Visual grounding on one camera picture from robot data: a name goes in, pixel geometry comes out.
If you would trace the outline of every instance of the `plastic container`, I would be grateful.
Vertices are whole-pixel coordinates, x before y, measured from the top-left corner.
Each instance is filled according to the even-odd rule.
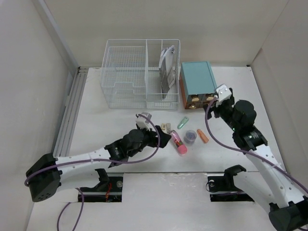
[[[188,130],[185,133],[184,136],[184,141],[188,144],[188,145],[193,145],[194,141],[197,138],[197,133],[194,130]]]
[[[175,46],[175,84],[163,99],[161,50]],[[180,41],[178,39],[110,39],[101,72],[101,87],[109,108],[177,110],[179,105]]]
[[[175,146],[177,147],[178,153],[180,156],[184,156],[187,153],[187,147],[183,144],[180,136],[175,130],[172,130],[170,132],[171,139],[175,143]]]

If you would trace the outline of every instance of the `white wire dish rack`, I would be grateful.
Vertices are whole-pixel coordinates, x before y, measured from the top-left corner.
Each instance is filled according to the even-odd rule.
[[[158,64],[163,48],[174,45],[175,84],[161,92]],[[107,41],[101,86],[109,108],[177,110],[179,105],[180,41],[178,39],[110,39]]]

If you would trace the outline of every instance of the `white wall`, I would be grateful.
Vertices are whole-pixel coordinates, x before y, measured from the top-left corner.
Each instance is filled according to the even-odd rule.
[[[252,68],[284,163],[308,186],[307,9],[289,0]]]
[[[0,2],[0,230],[21,231],[25,172],[51,151],[68,70],[31,0]]]
[[[181,61],[251,64],[288,0],[45,0],[80,65],[108,39],[180,39]]]

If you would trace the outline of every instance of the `green object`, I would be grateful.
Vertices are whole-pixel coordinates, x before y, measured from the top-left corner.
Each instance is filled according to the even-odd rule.
[[[213,93],[217,88],[210,62],[184,62],[181,76],[186,99],[189,95]]]
[[[178,125],[178,129],[181,129],[187,122],[188,122],[189,118],[188,117],[184,117],[181,122]]]

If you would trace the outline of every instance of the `pink cap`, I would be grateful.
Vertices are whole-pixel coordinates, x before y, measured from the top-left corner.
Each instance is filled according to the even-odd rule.
[[[180,155],[185,155],[187,153],[187,148],[184,144],[182,144],[180,147],[178,147],[178,152]]]

